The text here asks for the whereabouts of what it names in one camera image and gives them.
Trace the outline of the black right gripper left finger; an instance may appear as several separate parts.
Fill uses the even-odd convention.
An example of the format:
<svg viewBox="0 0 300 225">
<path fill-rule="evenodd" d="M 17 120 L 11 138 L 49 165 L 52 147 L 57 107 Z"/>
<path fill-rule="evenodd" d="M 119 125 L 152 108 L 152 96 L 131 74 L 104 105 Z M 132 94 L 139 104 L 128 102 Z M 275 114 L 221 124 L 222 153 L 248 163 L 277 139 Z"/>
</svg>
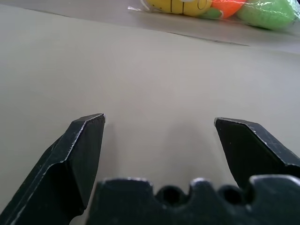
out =
<svg viewBox="0 0 300 225">
<path fill-rule="evenodd" d="M 105 114 L 81 117 L 41 156 L 0 215 L 2 225 L 68 225 L 86 210 Z"/>
</svg>

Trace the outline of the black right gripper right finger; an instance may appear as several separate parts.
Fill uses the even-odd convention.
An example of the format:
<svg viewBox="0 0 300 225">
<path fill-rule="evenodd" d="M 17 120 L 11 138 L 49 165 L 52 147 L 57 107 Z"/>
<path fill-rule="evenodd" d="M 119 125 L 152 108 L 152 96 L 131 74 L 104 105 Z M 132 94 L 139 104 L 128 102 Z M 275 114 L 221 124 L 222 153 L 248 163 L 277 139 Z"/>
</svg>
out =
<svg viewBox="0 0 300 225">
<path fill-rule="evenodd" d="M 214 126 L 240 188 L 245 188 L 254 175 L 300 176 L 300 158 L 260 124 L 217 117 Z"/>
</svg>

